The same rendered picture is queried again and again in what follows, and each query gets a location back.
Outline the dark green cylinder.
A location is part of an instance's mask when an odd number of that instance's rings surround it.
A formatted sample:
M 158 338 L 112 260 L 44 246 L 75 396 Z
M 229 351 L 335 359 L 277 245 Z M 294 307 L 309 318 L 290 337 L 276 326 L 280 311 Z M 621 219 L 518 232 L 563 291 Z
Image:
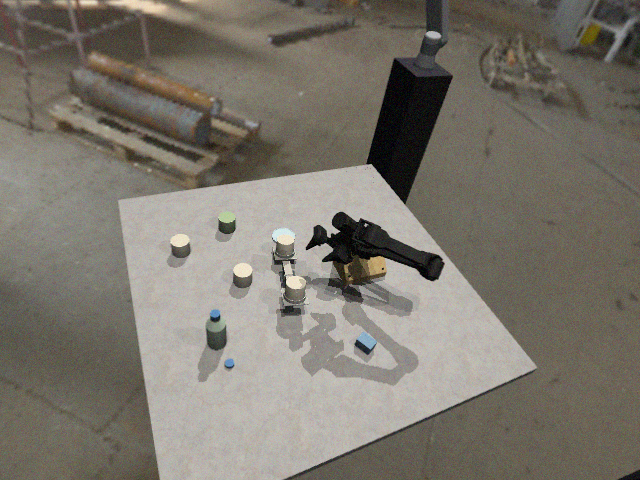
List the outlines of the dark green cylinder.
M 224 234 L 233 233 L 236 229 L 236 218 L 232 212 L 222 212 L 218 216 L 219 231 Z

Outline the small blue block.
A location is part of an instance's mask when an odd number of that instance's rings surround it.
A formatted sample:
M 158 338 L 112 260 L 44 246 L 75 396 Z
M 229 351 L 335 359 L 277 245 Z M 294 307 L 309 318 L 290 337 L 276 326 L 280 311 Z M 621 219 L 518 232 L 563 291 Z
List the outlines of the small blue block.
M 375 348 L 377 341 L 371 336 L 363 332 L 356 340 L 355 346 L 365 354 L 369 355 Z

